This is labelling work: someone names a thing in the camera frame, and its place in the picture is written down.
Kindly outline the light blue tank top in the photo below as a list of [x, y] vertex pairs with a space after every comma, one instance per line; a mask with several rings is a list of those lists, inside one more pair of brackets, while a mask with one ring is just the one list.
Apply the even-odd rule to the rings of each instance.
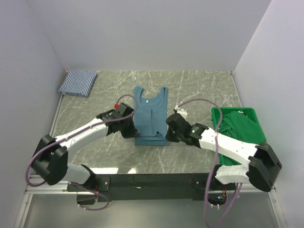
[[136, 86], [133, 96], [136, 98], [134, 106], [134, 125], [139, 136], [135, 138], [136, 146], [168, 146], [167, 135], [167, 87], [161, 87], [159, 93], [152, 98], [143, 97], [144, 88]]

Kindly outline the blue white striped tank top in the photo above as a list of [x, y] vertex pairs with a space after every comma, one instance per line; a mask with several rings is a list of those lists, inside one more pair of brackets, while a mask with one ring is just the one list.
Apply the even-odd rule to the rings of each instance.
[[70, 69], [58, 92], [65, 95], [87, 98], [90, 95], [96, 78], [97, 73], [95, 71]]

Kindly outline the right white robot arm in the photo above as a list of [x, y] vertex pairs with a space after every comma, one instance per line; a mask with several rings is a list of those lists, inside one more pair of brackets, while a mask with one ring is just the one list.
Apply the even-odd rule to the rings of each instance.
[[208, 179], [211, 188], [218, 190], [230, 183], [250, 183], [264, 192], [273, 188], [282, 164], [269, 144], [247, 143], [199, 123], [191, 125], [179, 113], [169, 116], [166, 124], [168, 141], [218, 152], [237, 162], [237, 165], [217, 167]]

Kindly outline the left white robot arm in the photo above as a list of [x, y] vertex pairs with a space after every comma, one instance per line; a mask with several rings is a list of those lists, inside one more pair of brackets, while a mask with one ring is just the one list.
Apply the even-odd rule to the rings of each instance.
[[43, 136], [31, 158], [28, 168], [33, 169], [45, 183], [55, 185], [60, 181], [77, 183], [85, 191], [96, 185], [96, 174], [86, 165], [68, 162], [70, 154], [79, 151], [94, 140], [120, 132], [125, 139], [138, 137], [133, 115], [136, 108], [125, 103], [101, 113], [89, 123], [60, 136]]

